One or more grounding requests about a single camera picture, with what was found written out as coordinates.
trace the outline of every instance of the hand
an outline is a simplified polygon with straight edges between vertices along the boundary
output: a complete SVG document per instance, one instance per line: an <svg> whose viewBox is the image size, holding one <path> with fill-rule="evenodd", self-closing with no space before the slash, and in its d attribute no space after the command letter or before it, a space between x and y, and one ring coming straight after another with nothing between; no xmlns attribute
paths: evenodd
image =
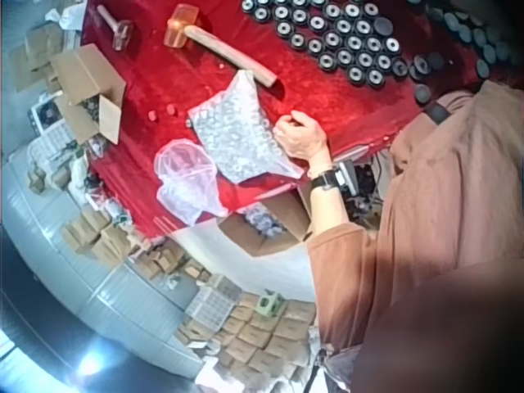
<svg viewBox="0 0 524 393"><path fill-rule="evenodd" d="M326 134L314 119L305 113L292 111L282 116L273 133L286 153L295 158L312 161L319 153L328 150Z"/></svg>

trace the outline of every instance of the red table cover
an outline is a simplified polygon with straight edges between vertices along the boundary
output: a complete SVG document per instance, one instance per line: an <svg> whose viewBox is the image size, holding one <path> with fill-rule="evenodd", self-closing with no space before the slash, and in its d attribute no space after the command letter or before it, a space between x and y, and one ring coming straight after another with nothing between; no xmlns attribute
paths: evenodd
<svg viewBox="0 0 524 393"><path fill-rule="evenodd" d="M342 71L324 74L306 53L297 53L280 39L274 23L259 25L240 8L240 0L186 0L200 8L201 27L253 56L278 77L271 89L259 86L260 103L275 121L292 109L304 111L325 129L334 155L358 145L383 146L419 111L413 82L392 77L381 90L351 86ZM161 185L153 170L155 154L174 138L198 139L185 125L187 110L224 90L236 69L222 58L188 41L183 49L167 48L163 37L178 0L91 0L84 22L82 44L95 43L127 82L120 142L92 162L109 192L129 209L135 224L149 237L165 234L183 223L156 199ZM477 56L460 45L443 26L416 16L404 0L376 1L395 25L404 58L438 51L449 60L445 70L427 84L435 95L477 81ZM111 48L112 32L97 14L103 4L117 20L135 24L127 52ZM166 107L172 104L177 116ZM151 122L148 112L156 111ZM293 184L288 178L263 175L234 185L219 174L222 204L235 210L261 194Z"/></svg>

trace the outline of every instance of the sleeve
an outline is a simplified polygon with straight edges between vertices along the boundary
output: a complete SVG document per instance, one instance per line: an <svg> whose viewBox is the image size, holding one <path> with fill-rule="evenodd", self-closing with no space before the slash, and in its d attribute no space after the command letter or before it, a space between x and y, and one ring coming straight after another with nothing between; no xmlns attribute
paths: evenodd
<svg viewBox="0 0 524 393"><path fill-rule="evenodd" d="M373 303L375 241L348 223L311 239L308 252L322 343L335 350L360 344Z"/></svg>

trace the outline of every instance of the bubble wrap bag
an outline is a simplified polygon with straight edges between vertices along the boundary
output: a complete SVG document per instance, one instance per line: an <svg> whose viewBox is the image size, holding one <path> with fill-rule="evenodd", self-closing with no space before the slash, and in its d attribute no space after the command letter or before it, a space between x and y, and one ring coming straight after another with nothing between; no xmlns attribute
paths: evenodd
<svg viewBox="0 0 524 393"><path fill-rule="evenodd" d="M220 203L216 166L202 147L175 139L156 153L154 166L163 183L156 199L187 225L194 225L204 210L228 214Z"/></svg>
<svg viewBox="0 0 524 393"><path fill-rule="evenodd" d="M227 90L188 113L202 145L232 183L266 172L291 178L304 173L273 138L251 71L238 71Z"/></svg>

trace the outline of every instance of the brown jacket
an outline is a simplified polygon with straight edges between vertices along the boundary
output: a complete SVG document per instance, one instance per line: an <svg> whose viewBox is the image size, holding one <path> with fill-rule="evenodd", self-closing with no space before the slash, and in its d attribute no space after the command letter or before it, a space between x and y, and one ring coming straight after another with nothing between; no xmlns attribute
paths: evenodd
<svg viewBox="0 0 524 393"><path fill-rule="evenodd" d="M524 256L522 92L484 83L439 100L391 147L394 178L372 240L341 225L308 245L324 344L360 344L403 294L451 269Z"/></svg>

